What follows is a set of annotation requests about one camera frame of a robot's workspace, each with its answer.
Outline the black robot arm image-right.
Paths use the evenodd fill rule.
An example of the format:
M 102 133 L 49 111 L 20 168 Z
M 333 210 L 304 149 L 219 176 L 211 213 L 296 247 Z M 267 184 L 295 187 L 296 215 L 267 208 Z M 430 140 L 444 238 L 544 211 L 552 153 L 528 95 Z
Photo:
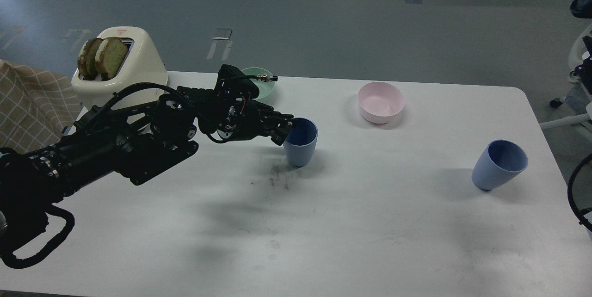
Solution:
M 580 19 L 591 19 L 592 18 L 592 0 L 573 0 L 569 7 L 571 14 Z M 591 57 L 586 57 L 580 61 L 574 69 L 576 75 L 580 77 L 580 80 L 584 84 L 584 88 L 591 93 Z M 592 232 L 591 224 L 591 201 L 582 202 L 582 197 L 579 197 L 574 193 L 574 183 L 579 175 L 579 172 L 584 166 L 591 164 L 592 155 L 586 156 L 580 163 L 575 167 L 567 183 L 568 202 L 571 210 L 575 214 L 579 221 L 589 235 Z

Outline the black Robotiq gripper image-left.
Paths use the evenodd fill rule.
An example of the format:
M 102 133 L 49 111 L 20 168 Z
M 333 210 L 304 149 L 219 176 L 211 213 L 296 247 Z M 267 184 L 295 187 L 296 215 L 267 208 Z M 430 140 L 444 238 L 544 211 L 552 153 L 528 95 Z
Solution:
M 257 101 L 261 90 L 256 84 L 273 83 L 278 76 L 264 69 L 245 73 L 238 67 L 223 64 L 213 90 L 198 105 L 198 127 L 212 141 L 224 143 L 268 136 L 282 146 L 292 130 L 293 114 L 282 114 Z

